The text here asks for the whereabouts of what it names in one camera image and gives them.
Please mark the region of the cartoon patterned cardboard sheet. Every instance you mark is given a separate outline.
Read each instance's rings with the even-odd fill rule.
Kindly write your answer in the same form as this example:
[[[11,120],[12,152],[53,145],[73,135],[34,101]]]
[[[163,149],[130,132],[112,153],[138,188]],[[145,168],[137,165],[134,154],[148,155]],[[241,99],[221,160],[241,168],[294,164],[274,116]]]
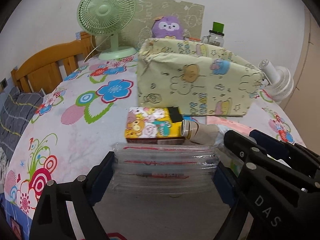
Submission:
[[[199,38],[202,31],[204,6],[175,0],[137,0],[136,12],[131,22],[120,31],[119,45],[139,49],[152,36],[152,26],[160,16],[178,18],[183,35]]]

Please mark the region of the yellow cartoon tissue pack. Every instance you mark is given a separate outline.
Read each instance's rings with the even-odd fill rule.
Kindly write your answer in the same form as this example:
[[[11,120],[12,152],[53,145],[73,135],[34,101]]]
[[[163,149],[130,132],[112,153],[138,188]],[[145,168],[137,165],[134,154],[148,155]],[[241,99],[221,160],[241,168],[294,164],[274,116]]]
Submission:
[[[182,144],[182,121],[177,107],[131,107],[127,115],[125,139],[129,143]]]

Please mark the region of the floral tablecloth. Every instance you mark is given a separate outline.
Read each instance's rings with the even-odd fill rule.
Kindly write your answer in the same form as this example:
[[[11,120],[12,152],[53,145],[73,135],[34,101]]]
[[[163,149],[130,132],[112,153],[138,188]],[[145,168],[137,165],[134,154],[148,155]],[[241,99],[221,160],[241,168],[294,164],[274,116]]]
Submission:
[[[137,62],[136,55],[93,57],[44,95],[8,161],[4,183],[7,221],[23,239],[47,181],[67,182],[89,171],[125,140],[129,109],[139,107]]]

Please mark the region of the pink paper card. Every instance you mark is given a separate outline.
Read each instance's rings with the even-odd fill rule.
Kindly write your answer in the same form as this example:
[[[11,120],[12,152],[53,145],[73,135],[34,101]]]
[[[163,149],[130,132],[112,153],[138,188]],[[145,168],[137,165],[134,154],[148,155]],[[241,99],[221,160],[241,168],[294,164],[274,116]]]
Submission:
[[[208,116],[207,117],[207,124],[208,125],[222,125],[226,126],[229,129],[235,130],[238,133],[249,135],[249,133],[253,130],[253,128],[243,125],[239,122],[228,120],[225,118],[220,118],[217,116]]]

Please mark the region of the white clip fan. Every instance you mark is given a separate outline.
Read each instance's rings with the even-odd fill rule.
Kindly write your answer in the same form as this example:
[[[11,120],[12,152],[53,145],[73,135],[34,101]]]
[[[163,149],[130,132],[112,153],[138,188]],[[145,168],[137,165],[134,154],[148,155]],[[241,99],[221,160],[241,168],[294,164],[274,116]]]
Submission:
[[[264,90],[273,101],[282,102],[289,97],[294,88],[294,80],[288,68],[274,66],[268,59],[261,61],[258,68],[268,80]]]

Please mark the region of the clear zip bags stack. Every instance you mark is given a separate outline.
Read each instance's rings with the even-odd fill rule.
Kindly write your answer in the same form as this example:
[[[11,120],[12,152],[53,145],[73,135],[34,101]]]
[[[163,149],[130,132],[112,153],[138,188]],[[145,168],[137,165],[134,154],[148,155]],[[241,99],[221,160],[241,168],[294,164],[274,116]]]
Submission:
[[[201,145],[113,145],[116,192],[180,195],[208,191],[219,164],[215,148]]]

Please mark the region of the grey plaid bedding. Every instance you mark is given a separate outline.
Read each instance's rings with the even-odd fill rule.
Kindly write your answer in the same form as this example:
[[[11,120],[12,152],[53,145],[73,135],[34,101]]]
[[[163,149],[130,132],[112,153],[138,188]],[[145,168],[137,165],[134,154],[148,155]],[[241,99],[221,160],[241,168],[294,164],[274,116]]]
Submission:
[[[7,160],[11,160],[15,148],[40,105],[39,93],[22,93],[13,87],[1,108],[1,148]]]

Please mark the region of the yellow cartoon fabric storage box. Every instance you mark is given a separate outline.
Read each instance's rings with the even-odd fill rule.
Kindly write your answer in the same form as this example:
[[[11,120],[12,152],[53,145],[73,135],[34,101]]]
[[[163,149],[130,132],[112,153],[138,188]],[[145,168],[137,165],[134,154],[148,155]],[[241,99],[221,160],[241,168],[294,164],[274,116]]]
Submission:
[[[225,48],[148,38],[138,53],[138,104],[178,107],[183,115],[243,116],[265,78]]]

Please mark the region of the purple plush toy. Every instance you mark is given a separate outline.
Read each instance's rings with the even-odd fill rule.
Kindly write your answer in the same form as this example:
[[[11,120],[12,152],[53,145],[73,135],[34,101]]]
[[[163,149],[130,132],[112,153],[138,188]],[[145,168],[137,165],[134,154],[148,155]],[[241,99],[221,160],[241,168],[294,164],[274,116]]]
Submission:
[[[152,37],[154,38],[173,38],[183,39],[183,27],[175,16],[163,16],[155,19],[151,28]]]

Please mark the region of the wooden chair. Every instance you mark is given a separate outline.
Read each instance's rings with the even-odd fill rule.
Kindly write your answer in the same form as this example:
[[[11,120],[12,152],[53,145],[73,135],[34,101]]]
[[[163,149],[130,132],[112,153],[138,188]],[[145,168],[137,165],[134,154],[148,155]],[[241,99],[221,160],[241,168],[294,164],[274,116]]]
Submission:
[[[86,57],[93,50],[95,42],[88,33],[82,31],[80,39],[57,44],[39,51],[20,68],[11,71],[13,83],[21,92],[31,93],[44,90],[51,93],[61,82],[59,62],[63,63],[67,75],[78,68],[78,56]]]

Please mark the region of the toothpick jar with orange lid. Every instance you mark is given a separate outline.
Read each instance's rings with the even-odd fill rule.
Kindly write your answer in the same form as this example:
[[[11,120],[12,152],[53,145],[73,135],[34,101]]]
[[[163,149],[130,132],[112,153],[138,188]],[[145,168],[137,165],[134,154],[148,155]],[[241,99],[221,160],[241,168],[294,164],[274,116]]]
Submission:
[[[193,41],[193,42],[201,42],[201,39],[199,38],[194,38],[194,37],[184,37],[184,40],[188,40],[188,41]]]

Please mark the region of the glass mug with green lid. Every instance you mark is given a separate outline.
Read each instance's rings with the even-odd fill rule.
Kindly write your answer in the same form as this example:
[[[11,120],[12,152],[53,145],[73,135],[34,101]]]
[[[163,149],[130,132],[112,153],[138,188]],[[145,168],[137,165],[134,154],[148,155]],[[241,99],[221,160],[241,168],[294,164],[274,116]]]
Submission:
[[[213,22],[212,29],[209,30],[209,34],[201,39],[202,43],[211,44],[218,47],[224,45],[224,24],[219,22]]]

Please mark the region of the green desk fan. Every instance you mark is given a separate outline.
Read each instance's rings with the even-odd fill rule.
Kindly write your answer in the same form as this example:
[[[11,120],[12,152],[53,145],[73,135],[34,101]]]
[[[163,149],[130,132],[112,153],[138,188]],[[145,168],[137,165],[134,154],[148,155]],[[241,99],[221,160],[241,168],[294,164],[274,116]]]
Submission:
[[[119,45],[119,32],[132,20],[136,0],[81,0],[77,8],[80,27],[92,36],[107,36],[110,48],[99,54],[104,61],[135,55],[133,47]]]

